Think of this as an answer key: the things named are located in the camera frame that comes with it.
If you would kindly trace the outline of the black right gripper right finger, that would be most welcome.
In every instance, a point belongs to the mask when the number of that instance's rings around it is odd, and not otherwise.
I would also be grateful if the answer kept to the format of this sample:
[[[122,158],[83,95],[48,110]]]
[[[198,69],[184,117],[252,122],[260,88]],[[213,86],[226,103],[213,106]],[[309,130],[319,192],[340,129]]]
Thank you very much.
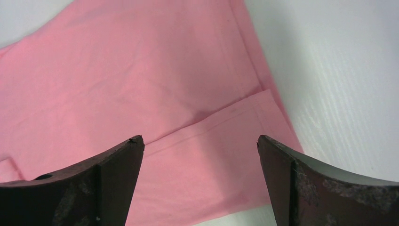
[[[265,135],[257,149],[277,225],[398,225],[398,182],[334,167]]]

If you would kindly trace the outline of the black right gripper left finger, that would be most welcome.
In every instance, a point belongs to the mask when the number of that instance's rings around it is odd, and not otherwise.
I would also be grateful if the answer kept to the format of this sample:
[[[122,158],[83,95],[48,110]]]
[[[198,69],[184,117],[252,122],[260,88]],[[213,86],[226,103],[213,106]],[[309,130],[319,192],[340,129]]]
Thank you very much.
[[[3,226],[123,226],[144,155],[142,136],[74,165],[0,185]]]

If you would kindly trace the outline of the pink t shirt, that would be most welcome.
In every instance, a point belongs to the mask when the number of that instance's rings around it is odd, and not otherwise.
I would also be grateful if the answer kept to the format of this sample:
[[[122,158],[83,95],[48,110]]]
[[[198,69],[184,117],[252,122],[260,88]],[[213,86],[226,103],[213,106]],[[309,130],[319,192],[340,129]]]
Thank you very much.
[[[0,51],[1,181],[141,135],[129,226],[269,204],[262,134],[301,149],[242,0],[76,0]]]

